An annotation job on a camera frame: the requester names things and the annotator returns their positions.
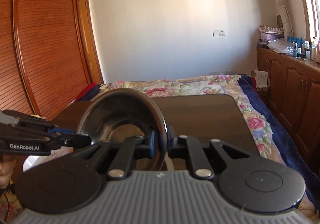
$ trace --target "wooden wardrobe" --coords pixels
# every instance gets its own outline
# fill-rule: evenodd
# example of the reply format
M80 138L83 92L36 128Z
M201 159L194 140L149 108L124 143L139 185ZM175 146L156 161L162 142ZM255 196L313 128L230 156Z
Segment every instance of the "wooden wardrobe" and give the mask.
M50 120L90 83L77 0L0 0L0 110Z

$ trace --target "wooden door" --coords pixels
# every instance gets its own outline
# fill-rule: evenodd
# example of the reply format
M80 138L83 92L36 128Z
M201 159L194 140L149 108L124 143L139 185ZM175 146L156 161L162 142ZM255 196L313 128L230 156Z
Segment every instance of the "wooden door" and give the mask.
M304 98L298 115L301 115L293 127L295 141L305 160L311 156L320 139L320 74L308 70L306 84L303 86Z
M76 0L14 0L22 75L37 112L51 119L88 84Z
M78 0L80 28L83 35L84 52L87 59L91 81L101 84L103 78L99 65L90 17L89 0Z
M282 80L284 72L284 59L280 54L269 53L269 78L270 91L268 98L268 107L271 112L276 115L279 111L279 106L282 104Z
M307 69L290 61L284 62L284 77L282 83L283 102L279 106L279 121L292 134L292 126L297 123L298 104L303 100Z
M258 70L261 71L268 71L268 59L269 59L269 55L267 53L267 51L258 48L257 49L257 67Z
M0 110L31 114L16 61L12 35L12 0L0 0Z

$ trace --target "blue blanket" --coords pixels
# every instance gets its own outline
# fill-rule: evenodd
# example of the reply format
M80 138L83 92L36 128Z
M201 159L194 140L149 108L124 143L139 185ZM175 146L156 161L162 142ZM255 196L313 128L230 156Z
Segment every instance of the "blue blanket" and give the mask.
M306 193L309 200L314 204L317 209L320 209L320 179L312 172L304 160L299 155L297 148L288 135L286 130L273 116L270 110L260 100L258 94L252 88L252 80L250 77L242 75L239 79L239 85L242 88L244 94L249 98L250 104L253 108L263 114L267 121L271 124L273 131L272 139L278 147L281 157L284 163L298 171L305 179L306 182Z

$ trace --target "bed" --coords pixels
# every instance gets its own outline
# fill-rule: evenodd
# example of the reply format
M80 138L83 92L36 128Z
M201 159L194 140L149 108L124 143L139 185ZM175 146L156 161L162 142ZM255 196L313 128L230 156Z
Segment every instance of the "bed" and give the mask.
M202 76L179 80L118 81L98 85L82 95L79 101L94 100L109 90L132 88L151 98L225 93L232 96L252 133L260 155L286 164L305 179L306 196L300 212L311 220L319 217L320 179L305 164L284 128L260 100L252 87L252 79L245 75Z

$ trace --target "stainless steel bowl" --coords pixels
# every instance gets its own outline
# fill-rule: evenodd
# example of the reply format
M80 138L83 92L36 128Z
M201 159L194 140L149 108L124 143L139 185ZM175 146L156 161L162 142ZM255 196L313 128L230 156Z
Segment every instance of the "stainless steel bowl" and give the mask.
M150 128L158 133L155 156L138 160L137 169L159 170L166 152L166 124L156 103L137 90L120 88L100 96L82 116L77 132L88 134L94 143L101 140L121 143L136 134L145 136Z

